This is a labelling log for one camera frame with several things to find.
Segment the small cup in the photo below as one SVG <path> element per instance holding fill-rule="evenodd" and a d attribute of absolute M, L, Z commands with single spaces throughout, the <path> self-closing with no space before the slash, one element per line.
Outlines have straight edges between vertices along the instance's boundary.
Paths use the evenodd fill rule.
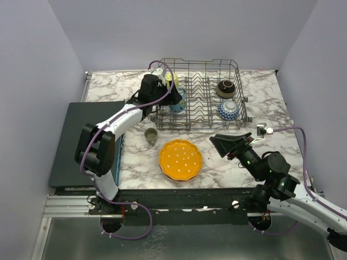
<path fill-rule="evenodd" d="M 165 83 L 166 83 L 166 86 L 168 87 L 168 89 L 170 89 L 170 87 L 171 87 L 171 81 L 172 81 L 171 73 L 167 72 L 165 74 Z M 178 88 L 178 77 L 177 77 L 176 73 L 173 74 L 173 82 L 175 84 L 175 87 Z"/>
<path fill-rule="evenodd" d="M 179 103 L 175 105 L 169 105 L 169 109 L 174 113 L 180 113 L 185 110 L 187 107 L 187 102 L 185 96 L 187 95 L 187 91 L 185 88 L 177 88 L 178 93 L 182 96 L 182 99 Z"/>
<path fill-rule="evenodd" d="M 158 140 L 157 130 L 155 130 L 154 128 L 151 128 L 151 127 L 147 128 L 145 131 L 145 138 L 149 144 L 154 145 L 156 143 L 156 141 Z"/>

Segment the plate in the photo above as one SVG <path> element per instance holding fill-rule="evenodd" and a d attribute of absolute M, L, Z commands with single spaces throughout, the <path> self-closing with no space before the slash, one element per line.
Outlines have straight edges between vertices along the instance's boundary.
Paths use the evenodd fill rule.
<path fill-rule="evenodd" d="M 202 164 L 202 154 L 188 140 L 167 142 L 159 153 L 159 165 L 164 175 L 173 181 L 189 181 L 198 176 Z"/>

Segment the blue cup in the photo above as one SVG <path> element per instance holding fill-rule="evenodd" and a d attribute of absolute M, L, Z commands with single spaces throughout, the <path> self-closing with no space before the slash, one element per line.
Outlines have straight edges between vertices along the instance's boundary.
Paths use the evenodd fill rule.
<path fill-rule="evenodd" d="M 179 103 L 177 103 L 176 105 L 169 105 L 169 109 L 173 112 L 173 113 L 179 113 L 185 110 L 185 108 L 187 107 L 187 101 L 185 99 L 186 95 L 187 95 L 187 91 L 185 90 L 185 88 L 178 88 L 177 89 L 178 93 L 182 96 L 182 99 Z"/>

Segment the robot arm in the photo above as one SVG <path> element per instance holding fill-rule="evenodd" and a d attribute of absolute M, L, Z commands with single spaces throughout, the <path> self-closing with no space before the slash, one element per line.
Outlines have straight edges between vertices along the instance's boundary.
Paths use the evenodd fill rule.
<path fill-rule="evenodd" d="M 86 124 L 82 128 L 75 153 L 75 161 L 81 165 L 87 147 L 97 135 L 94 144 L 85 156 L 83 167 L 106 199 L 113 200 L 118 193 L 111 167 L 114 162 L 116 140 L 130 127 L 141 122 L 151 112 L 153 105 L 146 105 L 162 98 L 168 91 L 165 70 L 157 68 L 144 75 L 137 91 L 118 113 L 96 126 Z M 158 103 L 160 106 L 175 105 L 182 97 L 174 86 L 171 92 Z"/>
<path fill-rule="evenodd" d="M 221 157 L 238 158 L 256 181 L 265 181 L 263 185 L 256 185 L 250 202 L 262 211 L 283 213 L 318 230 L 327 235 L 332 245 L 347 251 L 347 221 L 343 215 L 347 211 L 312 191 L 316 199 L 309 196 L 305 186 L 288 173 L 290 165 L 285 158 L 279 152 L 267 152 L 259 157 L 251 147 L 255 139 L 250 136 L 251 133 L 210 137 Z"/>

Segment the gray wall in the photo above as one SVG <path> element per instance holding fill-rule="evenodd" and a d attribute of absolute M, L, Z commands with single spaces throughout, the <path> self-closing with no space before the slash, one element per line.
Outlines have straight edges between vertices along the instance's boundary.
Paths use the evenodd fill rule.
<path fill-rule="evenodd" d="M 0 255 L 30 259 L 69 102 L 85 74 L 46 0 L 0 3 Z"/>
<path fill-rule="evenodd" d="M 317 0 L 49 0 L 86 70 L 233 58 L 278 69 Z"/>
<path fill-rule="evenodd" d="M 346 0 L 318 1 L 279 71 L 290 116 L 307 131 L 309 173 L 318 189 L 345 209 L 346 10 Z"/>

